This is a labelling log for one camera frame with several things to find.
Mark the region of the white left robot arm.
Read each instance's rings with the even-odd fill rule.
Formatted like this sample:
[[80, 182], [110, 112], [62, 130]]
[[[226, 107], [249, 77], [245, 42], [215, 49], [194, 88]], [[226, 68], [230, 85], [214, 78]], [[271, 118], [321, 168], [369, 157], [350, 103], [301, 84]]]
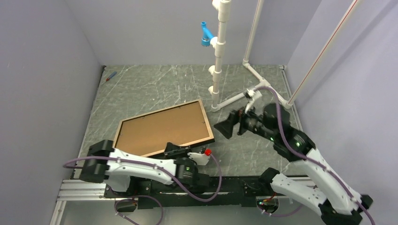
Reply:
[[166, 144], [163, 156], [151, 158], [127, 153], [113, 147], [113, 141], [103, 140], [89, 147], [79, 179], [91, 183], [106, 183], [124, 197], [134, 193], [134, 178], [149, 179], [164, 185], [180, 182], [187, 188], [205, 187], [208, 175], [199, 173], [198, 166], [207, 165], [211, 150], [192, 152], [190, 146]]

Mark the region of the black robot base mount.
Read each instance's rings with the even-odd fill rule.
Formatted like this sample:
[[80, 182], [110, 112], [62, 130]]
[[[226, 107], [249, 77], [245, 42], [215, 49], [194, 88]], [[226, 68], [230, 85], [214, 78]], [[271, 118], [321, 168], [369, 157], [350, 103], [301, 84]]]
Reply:
[[118, 204], [123, 212], [133, 212], [135, 209], [153, 209], [155, 207], [199, 207], [227, 206], [259, 207], [267, 213], [275, 213], [284, 199], [281, 193], [274, 193], [260, 185], [257, 176], [225, 176], [222, 177], [221, 188], [217, 197], [209, 202], [195, 200], [176, 183], [167, 186], [160, 182], [131, 177], [129, 187], [125, 192], [117, 192], [110, 185], [100, 187], [91, 183], [89, 193], [99, 190], [96, 200], [124, 199], [135, 196], [132, 206], [126, 202]]

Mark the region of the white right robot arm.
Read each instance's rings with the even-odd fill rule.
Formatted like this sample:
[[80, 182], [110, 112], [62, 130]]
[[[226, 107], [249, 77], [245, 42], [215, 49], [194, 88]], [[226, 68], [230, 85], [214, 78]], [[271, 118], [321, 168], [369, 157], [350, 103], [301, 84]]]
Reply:
[[279, 104], [266, 105], [262, 115], [254, 109], [233, 110], [214, 127], [229, 139], [235, 125], [239, 125], [238, 135], [249, 131], [270, 140], [280, 156], [302, 169], [315, 184], [311, 188], [268, 168], [258, 178], [263, 194], [275, 192], [290, 197], [313, 210], [327, 225], [358, 225], [362, 214], [368, 214], [373, 199], [350, 188], [336, 174], [315, 143], [291, 126], [289, 113]]

